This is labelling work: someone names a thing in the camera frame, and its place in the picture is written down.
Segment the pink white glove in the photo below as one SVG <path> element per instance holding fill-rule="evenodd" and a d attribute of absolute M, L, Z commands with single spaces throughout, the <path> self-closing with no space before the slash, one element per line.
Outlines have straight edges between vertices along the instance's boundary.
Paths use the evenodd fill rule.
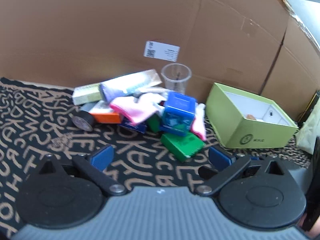
<path fill-rule="evenodd" d="M 139 98 L 134 96 L 117 97 L 110 103 L 110 108 L 127 118 L 131 125 L 136 126 L 157 113 L 164 107 L 159 103 L 167 100 L 167 96 L 157 93 L 145 93 Z"/>
<path fill-rule="evenodd" d="M 206 141 L 206 127 L 204 124 L 205 104 L 200 103 L 195 108 L 195 118 L 191 126 L 191 132 L 199 137 L 202 141 Z"/>

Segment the blue cube box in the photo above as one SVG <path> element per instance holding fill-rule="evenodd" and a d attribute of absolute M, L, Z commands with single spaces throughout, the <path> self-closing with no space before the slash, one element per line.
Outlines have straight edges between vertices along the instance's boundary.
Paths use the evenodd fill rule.
<path fill-rule="evenodd" d="M 170 91 L 164 102 L 160 130 L 178 136 L 186 136 L 195 118 L 196 99 Z"/>

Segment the green small box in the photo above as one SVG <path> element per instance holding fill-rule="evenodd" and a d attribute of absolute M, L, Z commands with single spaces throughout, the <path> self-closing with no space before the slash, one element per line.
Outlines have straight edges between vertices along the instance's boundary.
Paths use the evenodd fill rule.
<path fill-rule="evenodd" d="M 163 133 L 161 143 L 182 163 L 196 155 L 205 145 L 204 141 L 191 132 L 185 136 Z"/>

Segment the orange white box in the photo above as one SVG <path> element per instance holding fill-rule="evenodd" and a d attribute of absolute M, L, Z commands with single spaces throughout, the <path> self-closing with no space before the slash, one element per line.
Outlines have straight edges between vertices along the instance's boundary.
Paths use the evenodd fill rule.
<path fill-rule="evenodd" d="M 115 112 L 108 103 L 103 100 L 98 101 L 90 110 L 96 122 L 101 124 L 120 124 L 123 120 L 121 114 Z"/>

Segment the black tape roll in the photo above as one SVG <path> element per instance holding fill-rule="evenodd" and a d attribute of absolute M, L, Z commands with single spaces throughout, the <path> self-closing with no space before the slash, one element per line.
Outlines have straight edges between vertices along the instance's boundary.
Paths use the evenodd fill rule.
<path fill-rule="evenodd" d="M 95 126 L 95 118 L 86 111 L 79 111 L 72 117 L 73 124 L 86 132 L 92 132 Z"/>

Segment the green open cardboard box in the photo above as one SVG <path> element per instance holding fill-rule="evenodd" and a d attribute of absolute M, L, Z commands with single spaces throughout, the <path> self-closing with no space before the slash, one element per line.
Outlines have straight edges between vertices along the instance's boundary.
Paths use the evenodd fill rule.
<path fill-rule="evenodd" d="M 282 148 L 298 129 L 273 100 L 220 83 L 208 95 L 206 116 L 226 148 Z"/>

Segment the dark blue medicine box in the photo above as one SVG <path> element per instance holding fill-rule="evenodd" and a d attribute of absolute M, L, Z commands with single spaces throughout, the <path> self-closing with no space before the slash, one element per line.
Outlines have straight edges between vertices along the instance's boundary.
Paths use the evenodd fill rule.
<path fill-rule="evenodd" d="M 147 125 L 143 122 L 137 125 L 133 125 L 129 119 L 123 119 L 120 126 L 126 129 L 136 131 L 138 133 L 144 134 L 146 132 Z"/>

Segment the yellow white medicine box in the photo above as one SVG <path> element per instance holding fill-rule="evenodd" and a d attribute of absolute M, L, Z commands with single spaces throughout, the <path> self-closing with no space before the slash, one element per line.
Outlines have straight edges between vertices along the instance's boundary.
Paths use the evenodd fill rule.
<path fill-rule="evenodd" d="M 102 97 L 100 94 L 99 85 L 100 83 L 93 83 L 90 85 L 76 87 L 72 94 L 73 104 L 78 106 L 90 102 L 100 101 Z"/>

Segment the black tan lettered mat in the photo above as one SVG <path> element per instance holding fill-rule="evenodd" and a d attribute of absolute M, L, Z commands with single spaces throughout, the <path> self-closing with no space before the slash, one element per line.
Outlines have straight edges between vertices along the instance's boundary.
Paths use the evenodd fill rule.
<path fill-rule="evenodd" d="M 83 132 L 72 123 L 78 108 L 70 90 L 37 87 L 1 78 L 1 235 L 9 239 L 305 239 L 299 228 L 262 232 L 230 221 L 215 200 L 193 193 L 203 183 L 201 166 L 217 144 L 210 124 L 207 141 L 185 163 L 175 159 L 152 131 L 117 125 Z M 52 154 L 65 163 L 110 145 L 114 158 L 105 174 L 129 194 L 113 197 L 100 215 L 68 230 L 27 225 L 16 208 L 22 184 Z"/>

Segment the purple white long box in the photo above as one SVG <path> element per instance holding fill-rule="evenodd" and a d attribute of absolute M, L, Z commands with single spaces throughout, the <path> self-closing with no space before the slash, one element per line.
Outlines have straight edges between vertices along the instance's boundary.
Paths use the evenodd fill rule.
<path fill-rule="evenodd" d="M 99 84 L 101 98 L 110 103 L 117 97 L 129 96 L 140 88 L 149 88 L 161 84 L 161 78 L 155 69 L 119 76 Z"/>

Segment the cream tote bag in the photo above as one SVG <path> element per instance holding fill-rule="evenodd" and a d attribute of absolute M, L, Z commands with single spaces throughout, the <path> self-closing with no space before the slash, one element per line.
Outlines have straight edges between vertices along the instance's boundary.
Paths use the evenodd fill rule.
<path fill-rule="evenodd" d="M 319 137 L 320 109 L 316 103 L 310 116 L 296 135 L 296 146 L 313 155 L 316 138 Z"/>

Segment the clear plastic cup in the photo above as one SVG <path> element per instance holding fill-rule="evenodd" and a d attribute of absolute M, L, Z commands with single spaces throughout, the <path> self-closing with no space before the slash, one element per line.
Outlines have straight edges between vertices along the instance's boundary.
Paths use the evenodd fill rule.
<path fill-rule="evenodd" d="M 185 94 L 188 81 L 192 77 L 192 71 L 181 63 L 171 63 L 162 68 L 161 76 L 166 89 Z"/>

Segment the white shipping label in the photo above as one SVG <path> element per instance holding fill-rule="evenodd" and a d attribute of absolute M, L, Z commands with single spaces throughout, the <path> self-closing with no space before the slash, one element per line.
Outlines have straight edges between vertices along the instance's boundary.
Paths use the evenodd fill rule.
<path fill-rule="evenodd" d="M 180 52 L 179 46 L 171 44 L 147 41 L 144 49 L 144 57 L 176 62 Z"/>

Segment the large brown cardboard box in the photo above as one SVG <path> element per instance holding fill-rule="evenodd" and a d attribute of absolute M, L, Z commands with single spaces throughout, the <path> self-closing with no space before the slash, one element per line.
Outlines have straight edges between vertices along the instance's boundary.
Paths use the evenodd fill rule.
<path fill-rule="evenodd" d="M 187 93 L 220 82 L 274 100 L 292 119 L 319 90 L 319 46 L 288 0 L 1 0 L 1 76 L 77 87 L 170 61 L 180 47 Z"/>

